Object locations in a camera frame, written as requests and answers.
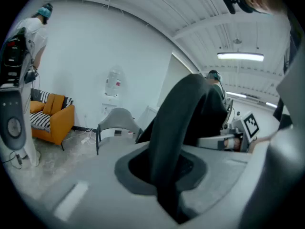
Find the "striped cushion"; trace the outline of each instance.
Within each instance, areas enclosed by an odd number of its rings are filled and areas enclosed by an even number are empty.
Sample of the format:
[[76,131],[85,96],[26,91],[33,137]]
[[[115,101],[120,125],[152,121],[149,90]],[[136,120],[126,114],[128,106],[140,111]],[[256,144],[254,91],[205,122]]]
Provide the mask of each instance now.
[[[39,101],[39,102],[42,102],[45,104],[48,100],[49,94],[50,94],[49,92],[40,91],[40,90],[32,88],[31,89],[31,100]],[[64,109],[65,107],[71,105],[72,103],[73,103],[72,98],[65,96],[61,109]]]
[[44,114],[42,111],[30,114],[30,123],[33,128],[50,132],[51,115]]

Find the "gray padded surface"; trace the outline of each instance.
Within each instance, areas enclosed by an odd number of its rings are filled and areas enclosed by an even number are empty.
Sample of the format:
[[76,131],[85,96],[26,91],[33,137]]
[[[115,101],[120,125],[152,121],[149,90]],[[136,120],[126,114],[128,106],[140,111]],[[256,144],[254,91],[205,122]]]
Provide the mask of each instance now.
[[102,146],[98,156],[67,174],[42,196],[41,201],[48,211],[54,211],[78,181],[85,181],[89,189],[68,220],[72,228],[175,227],[177,223],[167,215],[154,196],[131,194],[114,174],[114,166],[119,158],[146,144]]
[[256,145],[253,154],[234,187],[204,214],[178,226],[180,229],[235,229],[249,201],[264,166],[269,142]]
[[204,160],[207,174],[196,189],[184,191],[185,205],[199,214],[221,200],[243,173],[251,154],[184,146],[183,150]]

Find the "power strip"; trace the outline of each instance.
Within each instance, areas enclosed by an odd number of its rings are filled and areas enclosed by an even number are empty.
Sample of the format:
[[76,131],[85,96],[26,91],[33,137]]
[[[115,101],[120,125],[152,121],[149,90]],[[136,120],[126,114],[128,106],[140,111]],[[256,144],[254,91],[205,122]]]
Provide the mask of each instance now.
[[86,137],[81,141],[81,144],[84,144],[85,142],[89,141],[90,137]]

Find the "person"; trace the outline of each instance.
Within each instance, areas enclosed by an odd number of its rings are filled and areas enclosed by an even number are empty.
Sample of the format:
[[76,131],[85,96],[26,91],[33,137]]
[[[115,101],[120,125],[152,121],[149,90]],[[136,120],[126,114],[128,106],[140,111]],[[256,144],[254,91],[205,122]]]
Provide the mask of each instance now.
[[[285,58],[284,60],[284,74],[289,69],[289,66],[291,65],[298,48],[300,46],[301,38],[303,37],[303,31],[301,26],[299,25],[297,19],[294,17],[292,12],[286,7],[284,2],[282,0],[231,0],[231,3],[237,3],[238,6],[247,13],[266,13],[270,15],[276,15],[276,14],[282,14],[285,15],[291,26],[290,30],[290,47],[287,49],[289,52],[287,55],[289,55],[289,59]],[[279,127],[278,130],[288,128],[292,125],[291,118],[289,116],[289,112],[284,105],[283,101],[279,99],[277,109],[275,110],[273,116],[279,121]],[[276,134],[276,132],[272,133],[269,136],[258,138],[255,141],[253,141],[250,144],[249,152],[253,152],[255,146],[264,141],[270,141],[271,138]]]
[[[32,44],[30,51],[31,62],[28,58],[24,59],[23,65],[28,65],[32,63],[32,66],[37,70],[40,62],[41,56],[47,44],[47,31],[44,27],[47,24],[48,19],[51,16],[53,7],[51,4],[43,5],[37,13],[35,13],[31,18],[24,19],[20,21],[14,29],[14,32],[21,28],[27,29],[26,38],[31,41]],[[23,107],[23,117],[26,132],[26,142],[23,149],[17,151],[21,158],[25,158],[26,155],[30,159],[32,166],[36,167],[39,165],[40,153],[36,151],[31,131],[31,121],[30,121],[30,102],[31,102],[31,83],[24,84],[21,89],[21,99]]]
[[227,93],[222,86],[222,80],[223,80],[222,76],[216,70],[211,70],[207,74],[206,79],[208,83],[212,85],[215,88],[215,90],[219,93],[223,103],[226,104]]
[[[221,100],[226,107],[227,93],[222,85],[223,82],[222,76],[216,70],[211,70],[207,74],[206,79],[207,82],[210,85],[212,85],[212,87],[219,93]],[[233,148],[234,151],[239,151],[241,148],[241,140],[239,138],[234,138],[234,140],[232,139],[225,140],[224,146],[226,148],[228,147]]]

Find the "fluorescent light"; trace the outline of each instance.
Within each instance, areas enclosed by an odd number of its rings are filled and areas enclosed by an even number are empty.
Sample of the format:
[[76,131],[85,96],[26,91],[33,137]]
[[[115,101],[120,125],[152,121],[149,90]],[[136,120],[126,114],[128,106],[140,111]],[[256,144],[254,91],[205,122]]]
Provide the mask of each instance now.
[[181,59],[179,59],[179,57],[173,52],[172,52],[172,56],[174,56],[181,64],[185,66],[185,68],[187,68],[192,74],[194,74],[194,72],[188,66],[186,66],[186,64]]
[[270,107],[273,107],[273,108],[277,108],[277,105],[275,105],[275,104],[271,104],[271,103],[266,103],[266,105],[268,105],[268,106],[270,106]]
[[236,94],[236,93],[231,93],[231,92],[227,92],[228,95],[233,95],[233,96],[236,96],[236,97],[243,97],[243,98],[247,98],[246,95],[243,95],[243,94]]
[[254,61],[264,61],[264,55],[248,52],[221,52],[217,54],[219,59],[245,59]]

